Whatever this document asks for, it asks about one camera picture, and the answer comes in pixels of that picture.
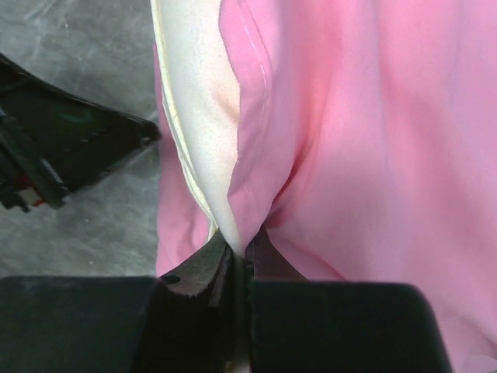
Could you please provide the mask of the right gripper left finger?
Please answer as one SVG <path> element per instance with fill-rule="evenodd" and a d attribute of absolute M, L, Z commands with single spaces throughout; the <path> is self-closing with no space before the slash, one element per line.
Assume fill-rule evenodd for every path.
<path fill-rule="evenodd" d="M 3 277 L 1 370 L 223 372 L 243 263 L 216 233 L 160 277 Z"/>

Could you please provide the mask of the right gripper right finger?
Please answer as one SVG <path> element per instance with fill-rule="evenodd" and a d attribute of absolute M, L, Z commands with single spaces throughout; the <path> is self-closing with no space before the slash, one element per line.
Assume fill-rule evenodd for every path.
<path fill-rule="evenodd" d="M 254 372 L 448 372 L 429 303 L 407 284 L 311 281 L 265 230 L 246 252 Z"/>

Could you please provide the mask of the pink pillowcase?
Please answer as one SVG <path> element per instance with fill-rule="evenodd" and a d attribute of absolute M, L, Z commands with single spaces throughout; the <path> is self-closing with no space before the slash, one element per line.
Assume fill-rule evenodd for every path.
<path fill-rule="evenodd" d="M 228 202 L 312 280 L 404 282 L 452 368 L 496 370 L 496 3 L 219 1 L 240 86 Z M 157 275 L 214 233 L 187 186 L 155 45 Z"/>

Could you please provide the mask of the cream pillow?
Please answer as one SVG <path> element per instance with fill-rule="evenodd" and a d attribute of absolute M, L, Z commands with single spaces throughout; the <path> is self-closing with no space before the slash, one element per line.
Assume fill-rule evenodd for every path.
<path fill-rule="evenodd" d="M 236 252 L 243 249 L 228 190 L 238 158 L 240 86 L 219 27 L 219 1 L 153 1 L 165 111 L 187 186 Z"/>

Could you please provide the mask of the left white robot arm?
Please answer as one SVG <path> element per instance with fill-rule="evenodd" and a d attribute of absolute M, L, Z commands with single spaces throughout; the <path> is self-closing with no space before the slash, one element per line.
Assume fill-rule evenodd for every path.
<path fill-rule="evenodd" d="M 74 96 L 1 57 L 5 209 L 60 208 L 159 138 L 151 121 Z"/>

